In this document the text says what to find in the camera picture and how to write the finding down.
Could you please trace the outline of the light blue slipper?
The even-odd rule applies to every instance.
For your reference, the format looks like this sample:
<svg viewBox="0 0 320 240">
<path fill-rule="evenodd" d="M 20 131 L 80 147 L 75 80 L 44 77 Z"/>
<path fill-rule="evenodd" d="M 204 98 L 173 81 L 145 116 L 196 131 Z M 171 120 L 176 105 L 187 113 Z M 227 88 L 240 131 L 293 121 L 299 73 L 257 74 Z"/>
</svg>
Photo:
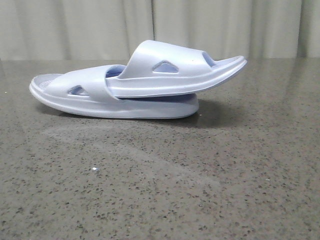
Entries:
<svg viewBox="0 0 320 240">
<path fill-rule="evenodd" d="M 99 118 L 176 119 L 193 115 L 199 109 L 195 94 L 119 99 L 106 83 L 111 65 L 103 65 L 65 74 L 42 74 L 29 85 L 41 103 L 62 112 Z"/>
<path fill-rule="evenodd" d="M 203 50 L 146 40 L 125 67 L 107 71 L 106 83 L 118 98 L 177 96 L 217 86 L 246 63 L 243 56 L 214 61 Z"/>
</svg>

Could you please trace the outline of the grey-white pleated curtain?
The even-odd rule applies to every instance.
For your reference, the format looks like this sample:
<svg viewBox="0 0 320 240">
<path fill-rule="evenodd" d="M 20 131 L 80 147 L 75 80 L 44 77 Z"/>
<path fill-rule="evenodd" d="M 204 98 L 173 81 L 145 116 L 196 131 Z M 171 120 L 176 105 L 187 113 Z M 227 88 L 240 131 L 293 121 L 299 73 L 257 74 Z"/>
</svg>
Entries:
<svg viewBox="0 0 320 240">
<path fill-rule="evenodd" d="M 2 60 L 127 60 L 145 40 L 214 59 L 320 55 L 317 0 L 3 0 Z"/>
</svg>

